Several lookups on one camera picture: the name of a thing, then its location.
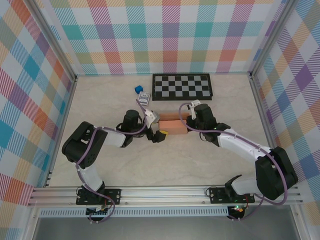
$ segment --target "black and white checkered board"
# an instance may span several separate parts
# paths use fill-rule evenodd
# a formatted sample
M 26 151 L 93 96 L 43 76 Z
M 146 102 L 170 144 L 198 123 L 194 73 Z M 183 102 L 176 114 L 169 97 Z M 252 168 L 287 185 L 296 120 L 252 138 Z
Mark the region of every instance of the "black and white checkered board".
M 209 74 L 153 74 L 153 101 L 212 100 Z

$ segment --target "plaid wall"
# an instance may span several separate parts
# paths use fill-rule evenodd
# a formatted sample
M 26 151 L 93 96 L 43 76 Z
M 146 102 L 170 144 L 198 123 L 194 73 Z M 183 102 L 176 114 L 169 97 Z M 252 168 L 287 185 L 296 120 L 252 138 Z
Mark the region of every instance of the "plaid wall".
M 272 21 L 271 21 L 271 23 L 270 23 L 270 25 L 268 27 L 268 30 L 265 32 L 264 37 L 263 37 L 263 39 L 262 39 L 262 41 L 261 41 L 261 43 L 259 45 L 259 48 L 258 48 L 258 50 L 256 51 L 256 53 L 254 55 L 253 61 L 252 61 L 251 65 L 250 65 L 250 67 L 249 67 L 248 72 L 251 72 L 253 70 L 253 68 L 254 68 L 254 66 L 255 66 L 255 64 L 257 62 L 257 59 L 260 56 L 261 51 L 264 49 L 264 47 L 265 47 L 265 45 L 266 45 L 266 43 L 267 43 L 267 41 L 269 39 L 269 36 L 270 36 L 271 32 L 275 28 L 276 22 L 278 21 L 279 17 L 282 14 L 282 11 L 285 8 L 285 5 L 286 5 L 287 1 L 288 0 L 281 0 L 281 3 L 279 5 L 278 9 L 276 10 L 276 13 L 273 16 L 273 19 L 272 19 Z
M 37 2 L 77 72 L 97 75 L 247 72 L 281 0 Z
M 276 143 L 298 175 L 320 238 L 320 0 L 300 0 L 256 76 Z
M 0 240 L 18 239 L 27 223 L 71 84 L 23 0 L 0 0 Z

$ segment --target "yellow object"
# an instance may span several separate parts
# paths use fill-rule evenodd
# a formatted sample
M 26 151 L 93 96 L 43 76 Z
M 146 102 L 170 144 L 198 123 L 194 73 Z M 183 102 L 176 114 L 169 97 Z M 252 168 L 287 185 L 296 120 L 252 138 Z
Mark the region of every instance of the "yellow object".
M 167 131 L 163 131 L 163 130 L 160 130 L 160 133 L 165 134 L 165 135 L 169 134 Z

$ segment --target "beige table surface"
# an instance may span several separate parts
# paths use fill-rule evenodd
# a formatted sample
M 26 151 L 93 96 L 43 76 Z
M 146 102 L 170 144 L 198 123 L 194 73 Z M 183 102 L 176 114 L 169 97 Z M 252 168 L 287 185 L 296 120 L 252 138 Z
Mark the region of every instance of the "beige table surface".
M 210 77 L 212 101 L 201 102 L 211 107 L 217 122 L 226 123 L 239 134 L 267 146 L 248 77 L 244 74 L 211 74 Z M 114 128 L 123 121 L 127 110 L 139 111 L 134 90 L 138 85 L 151 92 L 152 76 L 80 77 L 62 144 L 82 121 Z M 158 113 L 175 112 L 183 102 L 150 100 L 147 108 Z M 133 139 L 126 148 L 104 146 L 95 163 L 106 186 L 216 185 L 254 171 L 254 166 L 245 159 L 201 141 L 195 132 L 168 135 L 161 143 L 143 137 Z M 50 186 L 80 185 L 74 165 L 61 153 L 60 146 Z

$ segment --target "orange block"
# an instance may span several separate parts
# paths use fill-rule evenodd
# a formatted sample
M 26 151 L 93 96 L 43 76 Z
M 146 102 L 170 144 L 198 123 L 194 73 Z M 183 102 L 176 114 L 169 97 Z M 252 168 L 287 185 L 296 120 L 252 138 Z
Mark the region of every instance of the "orange block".
M 159 130 L 166 131 L 170 135 L 187 134 L 188 130 L 180 120 L 159 121 Z
M 187 111 L 181 113 L 182 119 L 187 119 L 189 115 L 190 113 Z M 180 120 L 178 112 L 159 113 L 159 117 L 162 121 Z

